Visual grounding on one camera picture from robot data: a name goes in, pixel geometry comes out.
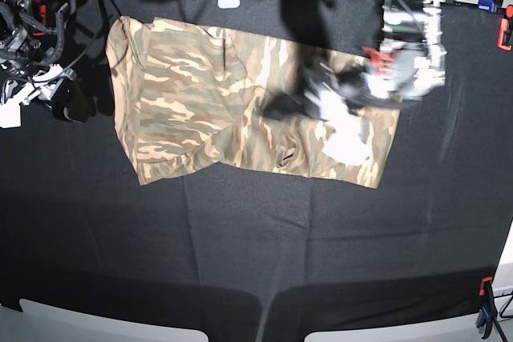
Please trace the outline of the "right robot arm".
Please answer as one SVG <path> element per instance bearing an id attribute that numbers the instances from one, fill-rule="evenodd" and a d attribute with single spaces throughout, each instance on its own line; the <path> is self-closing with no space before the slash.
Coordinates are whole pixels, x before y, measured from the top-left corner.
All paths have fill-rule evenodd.
<path id="1" fill-rule="evenodd" d="M 1 0 L 1 127 L 22 125 L 36 103 L 54 118 L 84 123 L 91 112 L 74 65 L 61 64 L 77 0 Z"/>

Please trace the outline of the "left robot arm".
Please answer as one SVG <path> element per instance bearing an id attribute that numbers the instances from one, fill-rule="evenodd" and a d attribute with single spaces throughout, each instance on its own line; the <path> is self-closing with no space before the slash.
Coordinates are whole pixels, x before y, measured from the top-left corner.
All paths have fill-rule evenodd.
<path id="1" fill-rule="evenodd" d="M 322 151 L 351 166 L 363 164 L 371 146 L 363 139 L 358 107 L 401 109 L 445 83 L 440 0 L 384 0 L 383 39 L 369 60 L 337 70 L 323 56 L 300 67 L 298 89 L 276 96 L 267 118 L 319 119 L 334 129 Z"/>

